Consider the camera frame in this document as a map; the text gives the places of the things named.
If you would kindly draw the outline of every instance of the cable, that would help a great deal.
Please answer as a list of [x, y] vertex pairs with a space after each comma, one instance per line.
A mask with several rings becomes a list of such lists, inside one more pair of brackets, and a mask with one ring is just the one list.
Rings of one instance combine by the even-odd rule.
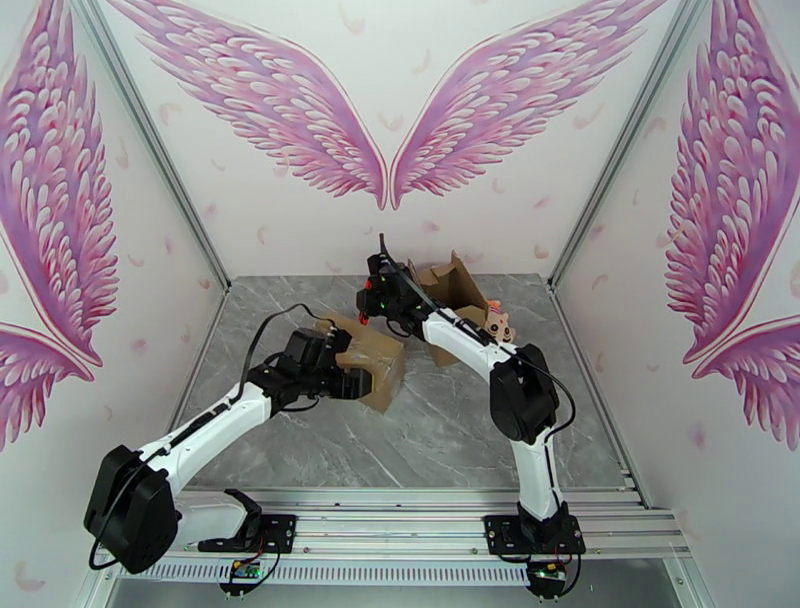
[[399, 324], [399, 321], [396, 321], [395, 319], [386, 319], [386, 327], [388, 327], [389, 331], [392, 332], [395, 336], [397, 336], [399, 338], [410, 338], [411, 337], [411, 332], [408, 332], [408, 330], [406, 330], [408, 333], [399, 332], [394, 327], [392, 327], [392, 323], [398, 323]]
[[111, 506], [108, 508], [106, 512], [106, 517], [103, 520], [103, 525], [100, 526], [100, 532], [94, 539], [94, 543], [92, 544], [92, 548], [89, 551], [89, 568], [92, 570], [105, 570], [106, 568], [110, 568], [114, 564], [119, 563], [118, 559], [112, 559], [111, 561], [105, 562], [104, 564], [96, 564], [94, 558], [97, 556], [97, 549], [100, 548], [100, 541], [103, 539], [103, 534], [106, 532], [106, 528], [108, 528], [108, 523], [111, 521], [111, 514], [114, 512], [114, 509], [119, 504], [119, 501], [125, 495], [125, 490], [133, 483], [133, 480], [136, 479], [136, 476], [150, 463], [153, 458], [156, 456], [163, 456], [166, 454], [167, 451], [162, 447], [150, 454], [144, 462], [142, 462], [138, 467], [136, 467], [133, 472], [128, 476], [128, 478], [123, 482], [120, 486], [119, 490], [117, 491], [117, 495], [114, 497], [114, 500], [111, 501]]
[[284, 310], [269, 315], [266, 319], [264, 319], [261, 322], [261, 325], [258, 326], [256, 333], [253, 335], [253, 339], [250, 341], [250, 346], [248, 347], [247, 354], [245, 355], [244, 358], [244, 365], [242, 366], [242, 375], [239, 379], [239, 390], [236, 391], [236, 396], [231, 398], [231, 400], [228, 402], [228, 405], [233, 405], [234, 403], [239, 401], [239, 399], [241, 399], [242, 395], [244, 394], [244, 385], [245, 382], [247, 382], [247, 374], [250, 371], [250, 363], [252, 362], [253, 359], [253, 353], [255, 353], [256, 346], [258, 346], [258, 342], [259, 340], [261, 340], [261, 335], [264, 333], [264, 330], [267, 328], [267, 325], [269, 325], [270, 321], [272, 321], [276, 317], [285, 315], [286, 313], [289, 313], [295, 310], [296, 308], [302, 308], [311, 318], [317, 319], [317, 321], [327, 321], [328, 323], [331, 324], [331, 326], [336, 327], [336, 323], [333, 321], [333, 319], [328, 319], [326, 317], [318, 317], [313, 312], [311, 312], [311, 309], [308, 306], [306, 306], [303, 302], [292, 304], [289, 308], [286, 308]]
[[317, 397], [316, 401], [314, 401], [314, 403], [312, 403], [311, 405], [306, 405], [306, 406], [303, 406], [303, 407], [285, 407], [281, 411], [282, 412], [307, 412], [308, 410], [313, 410], [315, 407], [317, 407], [318, 403], [319, 403], [319, 397]]
[[581, 577], [581, 554], [578, 553], [578, 565], [575, 567], [575, 576], [573, 577], [572, 582], [569, 584], [569, 586], [566, 589], [564, 589], [564, 591], [558, 597], [559, 598], [564, 597], [570, 591], [572, 591], [575, 588], [575, 585], [578, 583], [578, 579], [580, 577]]

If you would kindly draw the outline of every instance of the robotic arm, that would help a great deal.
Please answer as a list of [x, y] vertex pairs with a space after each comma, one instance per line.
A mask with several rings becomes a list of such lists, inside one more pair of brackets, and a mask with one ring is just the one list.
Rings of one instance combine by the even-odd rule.
[[358, 292], [359, 319], [385, 317], [407, 333], [450, 352], [489, 384], [492, 421], [511, 441], [519, 476], [521, 532], [532, 554], [585, 552], [580, 528], [550, 464], [558, 395], [542, 351], [532, 344], [499, 344], [428, 296], [404, 264], [381, 252], [367, 260], [369, 278]]
[[[350, 340], [349, 333], [335, 327], [327, 335], [298, 329], [282, 352], [247, 372], [241, 391], [234, 385], [207, 410], [137, 451], [121, 445], [109, 452], [84, 517], [84, 527], [95, 537], [90, 566], [101, 569], [119, 561], [136, 574], [178, 543], [203, 541], [201, 550], [251, 550], [266, 522], [246, 495], [226, 490], [212, 504], [175, 497], [214, 456], [279, 412], [292, 411], [287, 406], [298, 397], [358, 399], [369, 394], [368, 371], [336, 364], [336, 354], [346, 351]], [[94, 564], [100, 542], [114, 561]]]

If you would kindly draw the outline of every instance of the pink wing mural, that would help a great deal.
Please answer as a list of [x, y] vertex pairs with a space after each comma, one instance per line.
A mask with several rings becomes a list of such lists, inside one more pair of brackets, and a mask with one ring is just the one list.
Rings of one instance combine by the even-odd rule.
[[392, 206], [424, 190], [443, 196], [541, 133], [595, 88], [665, 0], [589, 0], [468, 50], [442, 78], [400, 148]]
[[800, 441], [800, 315], [756, 325], [726, 342], [692, 374], [718, 372], [736, 382], [748, 424], [796, 450]]
[[625, 59], [640, 22], [666, 2], [590, 0], [470, 49], [432, 93], [387, 180], [341, 85], [310, 52], [171, 0], [108, 1], [146, 32], [139, 39], [157, 65], [278, 167], [334, 196], [368, 192], [380, 209], [389, 198], [397, 209], [412, 190], [443, 196], [501, 162]]
[[0, 329], [0, 425], [11, 441], [41, 425], [53, 383], [92, 380], [102, 365], [92, 328], [114, 311], [111, 186], [86, 63], [73, 49], [63, 0], [43, 0], [3, 86], [0, 236], [54, 339], [13, 324]]
[[338, 197], [386, 205], [383, 157], [336, 78], [302, 47], [170, 0], [109, 0], [155, 62], [234, 133]]
[[694, 325], [684, 362], [742, 322], [797, 210], [800, 107], [748, 0], [715, 0], [681, 116], [667, 251], [670, 308]]
[[42, 426], [53, 383], [67, 376], [94, 380], [63, 345], [30, 329], [0, 323], [0, 450], [9, 427], [14, 442], [20, 431], [30, 430], [32, 421]]
[[750, 0], [714, 0], [689, 75], [667, 236], [669, 307], [694, 325], [684, 363], [732, 379], [749, 424], [798, 445], [800, 315], [735, 332], [797, 211], [800, 105]]

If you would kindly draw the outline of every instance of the metal frame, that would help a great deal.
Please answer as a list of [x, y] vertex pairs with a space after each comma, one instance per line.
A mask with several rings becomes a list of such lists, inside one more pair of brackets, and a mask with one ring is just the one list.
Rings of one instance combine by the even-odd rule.
[[208, 236], [197, 210], [192, 204], [189, 191], [178, 173], [177, 167], [167, 151], [164, 141], [155, 126], [150, 112], [144, 103], [139, 88], [134, 82], [128, 65], [117, 46], [113, 34], [108, 26], [96, 0], [72, 0], [72, 6], [78, 15], [78, 20], [94, 43], [95, 49], [106, 63], [107, 71], [117, 87], [120, 99], [125, 104], [128, 114], [135, 123], [145, 147], [150, 153], [158, 172], [172, 194], [175, 203], [189, 226], [194, 239], [206, 258], [214, 278], [224, 290], [230, 289], [231, 278], [225, 270], [211, 238]]
[[620, 168], [628, 157], [633, 143], [639, 136], [644, 127], [644, 121], [653, 104], [653, 101], [661, 93], [664, 81], [672, 70], [675, 56], [683, 50], [684, 41], [694, 28], [700, 16], [701, 8], [707, 6], [709, 0], [681, 0], [680, 5], [675, 11], [672, 22], [667, 29], [664, 40], [656, 53], [653, 64], [645, 77], [644, 83], [639, 89], [639, 93], [634, 99], [630, 112], [625, 119], [625, 123], [617, 136], [611, 152], [606, 159], [600, 175], [592, 188], [592, 192], [586, 201], [586, 206], [581, 212], [580, 217], [572, 229], [572, 233], [567, 239], [561, 255], [556, 261], [553, 272], [547, 282], [557, 289], [564, 278], [567, 268], [572, 263], [575, 254], [578, 252], [583, 239], [589, 233], [594, 218], [598, 210], [605, 201], [614, 179], [619, 173]]

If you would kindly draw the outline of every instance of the black mounting plate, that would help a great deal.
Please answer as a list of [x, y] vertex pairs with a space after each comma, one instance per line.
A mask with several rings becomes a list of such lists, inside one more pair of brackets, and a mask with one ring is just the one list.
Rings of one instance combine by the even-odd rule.
[[262, 513], [259, 516], [258, 532], [247, 543], [241, 538], [219, 538], [204, 540], [198, 543], [197, 550], [211, 553], [239, 553], [258, 550], [258, 540], [263, 538], [262, 553], [278, 553], [281, 555], [292, 552], [294, 545], [297, 515], [270, 515]]
[[560, 533], [547, 543], [531, 541], [522, 533], [519, 515], [486, 515], [483, 529], [492, 555], [578, 555], [586, 553], [578, 519], [567, 517]]

